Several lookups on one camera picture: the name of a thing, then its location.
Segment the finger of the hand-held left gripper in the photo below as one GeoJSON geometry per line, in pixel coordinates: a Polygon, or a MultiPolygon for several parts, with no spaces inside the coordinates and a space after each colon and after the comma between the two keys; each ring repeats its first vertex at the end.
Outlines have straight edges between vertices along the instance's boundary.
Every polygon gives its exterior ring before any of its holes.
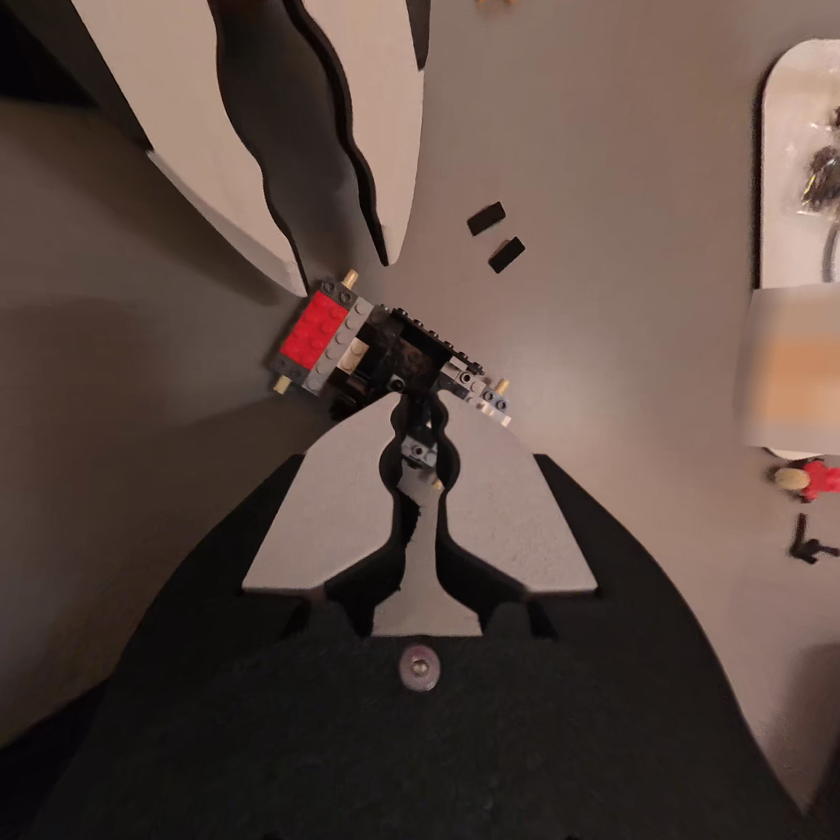
{"type": "Polygon", "coordinates": [[[150,143],[148,158],[252,266],[308,294],[293,238],[226,110],[209,2],[73,1],[150,143]]]}
{"type": "Polygon", "coordinates": [[[376,254],[401,254],[424,115],[428,1],[292,1],[287,13],[325,72],[339,144],[376,254]]]}

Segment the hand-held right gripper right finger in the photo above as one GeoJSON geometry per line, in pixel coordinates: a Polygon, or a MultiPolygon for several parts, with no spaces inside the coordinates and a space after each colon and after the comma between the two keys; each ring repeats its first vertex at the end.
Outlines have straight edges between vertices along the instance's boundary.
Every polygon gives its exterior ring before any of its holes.
{"type": "Polygon", "coordinates": [[[451,392],[432,401],[437,435],[435,568],[486,633],[505,604],[589,596],[595,576],[536,456],[451,392]]]}

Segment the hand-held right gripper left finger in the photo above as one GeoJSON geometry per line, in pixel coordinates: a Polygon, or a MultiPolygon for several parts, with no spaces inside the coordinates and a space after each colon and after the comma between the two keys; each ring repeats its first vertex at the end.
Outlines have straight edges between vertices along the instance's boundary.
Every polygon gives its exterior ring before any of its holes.
{"type": "Polygon", "coordinates": [[[245,578],[249,594],[339,604],[369,636],[401,588],[419,507],[399,490],[410,403],[390,393],[331,428],[297,468],[245,578]]]}

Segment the toy brick car chassis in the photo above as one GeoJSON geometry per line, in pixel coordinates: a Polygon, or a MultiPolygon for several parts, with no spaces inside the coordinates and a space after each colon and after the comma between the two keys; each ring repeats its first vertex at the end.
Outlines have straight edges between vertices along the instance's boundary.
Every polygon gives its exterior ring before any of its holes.
{"type": "Polygon", "coordinates": [[[494,382],[483,366],[401,308],[360,297],[358,274],[318,281],[282,330],[268,366],[274,391],[291,388],[317,397],[334,422],[384,396],[407,397],[402,457],[435,470],[438,445],[431,396],[450,392],[502,427],[509,427],[508,382],[494,382]]]}

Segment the grey desk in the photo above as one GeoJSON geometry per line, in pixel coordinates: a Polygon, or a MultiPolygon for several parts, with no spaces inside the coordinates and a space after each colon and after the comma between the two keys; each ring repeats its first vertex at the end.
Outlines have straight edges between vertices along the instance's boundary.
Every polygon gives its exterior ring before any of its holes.
{"type": "MultiPolygon", "coordinates": [[[[402,255],[324,129],[283,185],[309,271],[512,379],[513,428],[663,564],[798,804],[838,735],[838,572],[733,418],[753,105],[838,2],[435,2],[402,255]],[[477,237],[467,219],[507,217],[477,237]],[[500,274],[488,259],[519,237],[500,274]]],[[[325,430],[261,366],[294,300],[100,112],[2,98],[2,744],[105,679],[175,565],[325,430]]]]}

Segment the small black angular toy part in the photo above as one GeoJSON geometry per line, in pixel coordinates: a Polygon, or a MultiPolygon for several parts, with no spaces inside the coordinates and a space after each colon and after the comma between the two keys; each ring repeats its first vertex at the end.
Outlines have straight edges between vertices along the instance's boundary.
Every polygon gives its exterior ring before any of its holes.
{"type": "Polygon", "coordinates": [[[807,564],[815,564],[821,555],[838,558],[839,548],[830,546],[816,538],[809,538],[806,534],[807,516],[799,513],[795,519],[794,535],[788,554],[794,559],[807,564]]]}

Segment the red toy minifigure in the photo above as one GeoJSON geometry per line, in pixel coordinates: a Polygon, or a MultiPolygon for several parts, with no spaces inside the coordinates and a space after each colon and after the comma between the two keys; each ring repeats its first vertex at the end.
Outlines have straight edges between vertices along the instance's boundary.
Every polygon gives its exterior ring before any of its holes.
{"type": "Polygon", "coordinates": [[[826,465],[821,458],[795,461],[777,468],[772,482],[800,502],[811,503],[839,493],[839,468],[826,465]]]}

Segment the white rounded mat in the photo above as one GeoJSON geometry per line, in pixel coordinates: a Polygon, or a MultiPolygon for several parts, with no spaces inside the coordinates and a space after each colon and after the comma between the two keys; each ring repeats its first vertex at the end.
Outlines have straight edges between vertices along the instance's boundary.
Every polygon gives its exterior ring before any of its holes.
{"type": "Polygon", "coordinates": [[[784,123],[839,97],[839,41],[814,38],[770,70],[760,104],[759,287],[752,294],[749,438],[793,459],[838,455],[838,217],[786,216],[784,123]]]}

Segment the clear bag of black parts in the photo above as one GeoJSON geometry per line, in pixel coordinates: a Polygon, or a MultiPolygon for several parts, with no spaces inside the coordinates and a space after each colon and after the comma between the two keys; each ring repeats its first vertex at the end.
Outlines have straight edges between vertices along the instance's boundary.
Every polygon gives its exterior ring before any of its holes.
{"type": "Polygon", "coordinates": [[[784,123],[782,198],[786,216],[838,217],[839,97],[799,107],[784,123]]]}

